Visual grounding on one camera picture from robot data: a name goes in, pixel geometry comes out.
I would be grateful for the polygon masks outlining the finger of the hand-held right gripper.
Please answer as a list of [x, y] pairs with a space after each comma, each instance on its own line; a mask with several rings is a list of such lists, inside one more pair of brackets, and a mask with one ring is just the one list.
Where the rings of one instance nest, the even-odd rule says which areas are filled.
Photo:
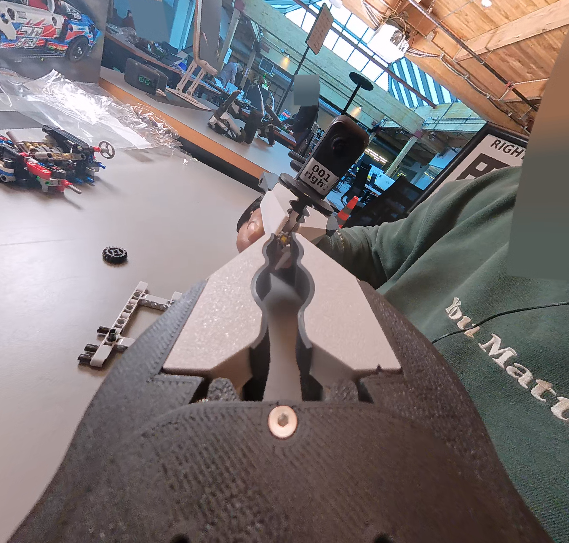
[[266, 242], [270, 235], [280, 235], [289, 218], [290, 201], [294, 194], [288, 188], [273, 188], [264, 194], [260, 202], [260, 211], [264, 228], [261, 241]]
[[323, 237], [331, 237], [338, 228], [336, 213], [326, 216], [315, 208], [306, 206], [303, 209], [302, 220], [295, 227], [294, 232], [316, 245]]

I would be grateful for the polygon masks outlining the black round floor stand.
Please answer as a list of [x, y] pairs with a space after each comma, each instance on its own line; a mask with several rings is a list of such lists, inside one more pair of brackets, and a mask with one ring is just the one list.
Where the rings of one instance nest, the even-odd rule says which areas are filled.
[[357, 118], [348, 114], [349, 108], [350, 108], [353, 100], [355, 99], [357, 93], [359, 92], [359, 90], [364, 89], [365, 91], [373, 91], [374, 90], [374, 83], [369, 81], [369, 79], [367, 79], [365, 76], [363, 76], [362, 74], [360, 74], [356, 71], [350, 72], [349, 78], [352, 81], [352, 83], [355, 84], [355, 88], [354, 88], [351, 96], [349, 97], [348, 101], [346, 102], [342, 112], [340, 112], [340, 115], [342, 115], [342, 116], [346, 115], [347, 117], [350, 117], [350, 119], [352, 119], [354, 122], [357, 123]]

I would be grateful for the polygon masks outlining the person's right forearm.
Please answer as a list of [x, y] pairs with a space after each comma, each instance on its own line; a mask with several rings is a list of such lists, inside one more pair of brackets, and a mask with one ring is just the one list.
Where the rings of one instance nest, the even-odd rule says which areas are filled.
[[317, 247], [376, 290], [402, 278], [410, 290], [456, 285], [507, 245], [521, 171], [449, 182], [405, 219], [344, 227]]

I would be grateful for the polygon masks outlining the orange traffic cone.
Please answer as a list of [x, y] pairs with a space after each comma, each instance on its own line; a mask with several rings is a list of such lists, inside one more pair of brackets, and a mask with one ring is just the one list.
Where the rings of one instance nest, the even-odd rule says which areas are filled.
[[354, 196], [352, 197], [349, 202], [340, 210], [336, 215], [336, 220], [338, 223], [338, 228], [342, 228], [345, 226], [345, 223], [350, 218], [354, 208], [356, 207], [357, 203], [359, 202], [359, 197]]

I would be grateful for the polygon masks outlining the lego car chassis assembly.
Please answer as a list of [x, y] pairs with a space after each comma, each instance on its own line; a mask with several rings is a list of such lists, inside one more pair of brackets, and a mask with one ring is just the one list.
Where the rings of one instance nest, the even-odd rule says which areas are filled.
[[91, 146], [59, 127], [44, 125], [41, 130], [45, 137], [40, 141], [19, 140], [10, 131], [1, 136], [1, 183], [82, 194], [79, 185], [93, 185], [106, 168], [97, 155], [112, 159], [116, 154], [108, 141]]

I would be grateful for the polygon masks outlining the clear plastic wrapper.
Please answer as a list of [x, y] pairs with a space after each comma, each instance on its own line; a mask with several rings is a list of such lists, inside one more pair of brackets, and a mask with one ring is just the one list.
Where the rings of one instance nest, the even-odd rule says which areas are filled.
[[59, 127], [91, 145], [108, 141], [118, 151], [181, 148], [179, 134], [151, 109], [123, 103], [95, 84], [77, 83], [52, 70], [38, 79], [1, 69], [1, 112], [18, 112], [37, 127]]

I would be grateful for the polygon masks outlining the wooden tablet stand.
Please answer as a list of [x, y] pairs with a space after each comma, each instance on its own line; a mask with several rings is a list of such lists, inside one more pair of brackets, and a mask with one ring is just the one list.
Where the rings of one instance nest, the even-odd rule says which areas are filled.
[[222, 0], [196, 0], [195, 5], [193, 60], [176, 87], [167, 87], [167, 91], [180, 99], [183, 107], [208, 110], [194, 92], [204, 76], [218, 76]]

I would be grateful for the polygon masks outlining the person's right hand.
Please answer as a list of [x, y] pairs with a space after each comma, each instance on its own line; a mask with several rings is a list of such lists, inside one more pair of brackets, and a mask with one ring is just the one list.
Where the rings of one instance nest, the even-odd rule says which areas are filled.
[[246, 211], [238, 220], [236, 247], [242, 253], [265, 234], [260, 208]]

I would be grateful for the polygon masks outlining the wooden edged table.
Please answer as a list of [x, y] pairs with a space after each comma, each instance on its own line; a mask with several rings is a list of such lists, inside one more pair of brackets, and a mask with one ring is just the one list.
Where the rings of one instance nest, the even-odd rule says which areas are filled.
[[98, 84], [107, 93], [125, 104], [140, 105], [163, 120], [179, 135], [182, 148], [204, 164], [258, 190], [265, 172], [280, 176], [292, 174], [288, 148], [279, 143], [269, 146], [261, 138], [252, 144], [236, 143], [217, 134], [207, 123], [211, 111], [203, 111], [170, 93], [151, 95], [132, 87], [124, 75], [108, 68], [100, 69]]

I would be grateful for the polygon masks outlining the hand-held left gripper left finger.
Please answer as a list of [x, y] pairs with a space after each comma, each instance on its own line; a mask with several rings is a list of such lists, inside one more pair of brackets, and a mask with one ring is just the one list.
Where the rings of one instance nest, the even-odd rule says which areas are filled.
[[270, 362], [267, 308], [274, 236], [264, 235], [212, 274], [162, 371], [227, 378], [243, 399], [262, 399]]

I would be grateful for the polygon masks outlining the black framed sign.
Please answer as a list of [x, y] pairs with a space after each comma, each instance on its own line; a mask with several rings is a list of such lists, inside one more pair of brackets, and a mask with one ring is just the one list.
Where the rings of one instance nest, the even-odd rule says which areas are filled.
[[487, 122], [423, 191], [407, 214], [446, 183], [473, 180], [498, 169], [521, 166], [528, 142], [527, 134]]

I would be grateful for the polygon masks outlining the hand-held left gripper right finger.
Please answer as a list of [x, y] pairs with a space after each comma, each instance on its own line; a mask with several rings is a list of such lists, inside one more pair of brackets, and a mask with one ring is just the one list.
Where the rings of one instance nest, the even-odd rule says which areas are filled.
[[322, 397], [341, 380], [357, 383], [401, 364], [358, 279], [301, 235], [291, 241], [298, 311], [296, 362], [302, 397]]

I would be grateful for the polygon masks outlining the white ceiling projector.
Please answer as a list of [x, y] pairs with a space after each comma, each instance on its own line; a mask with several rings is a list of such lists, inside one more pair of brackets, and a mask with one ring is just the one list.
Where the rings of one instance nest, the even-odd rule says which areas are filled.
[[367, 47], [387, 64], [402, 59], [409, 46], [403, 30], [390, 22], [383, 23], [367, 43]]

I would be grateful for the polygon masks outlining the grey lego frame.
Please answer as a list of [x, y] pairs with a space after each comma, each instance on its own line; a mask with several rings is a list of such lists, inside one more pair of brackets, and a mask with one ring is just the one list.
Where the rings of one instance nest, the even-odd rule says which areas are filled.
[[131, 318], [141, 307], [163, 313], [175, 304], [181, 296], [182, 293], [177, 291], [169, 299], [153, 295], [148, 291], [148, 284], [140, 281], [131, 292], [113, 324], [98, 327], [97, 335], [101, 337], [100, 343], [87, 344], [77, 358], [78, 363], [90, 368], [102, 369], [112, 354], [124, 353], [135, 343], [136, 339], [126, 337], [124, 332]]

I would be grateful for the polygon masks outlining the sign on pole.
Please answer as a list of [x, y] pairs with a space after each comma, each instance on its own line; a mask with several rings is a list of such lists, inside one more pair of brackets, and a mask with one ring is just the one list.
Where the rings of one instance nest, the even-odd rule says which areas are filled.
[[306, 50], [304, 51], [300, 62], [298, 63], [298, 67], [295, 70], [294, 76], [296, 77], [299, 73], [299, 70], [309, 52], [312, 51], [313, 54], [318, 55], [327, 34], [329, 33], [333, 24], [333, 15], [331, 14], [330, 9], [327, 7], [326, 4], [322, 4], [319, 12], [316, 16], [316, 20], [312, 25], [310, 33], [306, 39]]

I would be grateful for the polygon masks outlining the lego set box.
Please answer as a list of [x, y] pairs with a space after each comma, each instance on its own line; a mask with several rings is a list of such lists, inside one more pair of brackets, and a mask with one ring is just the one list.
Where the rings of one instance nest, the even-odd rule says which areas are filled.
[[1, 0], [1, 69], [26, 78], [56, 70], [78, 82], [100, 76], [110, 0]]

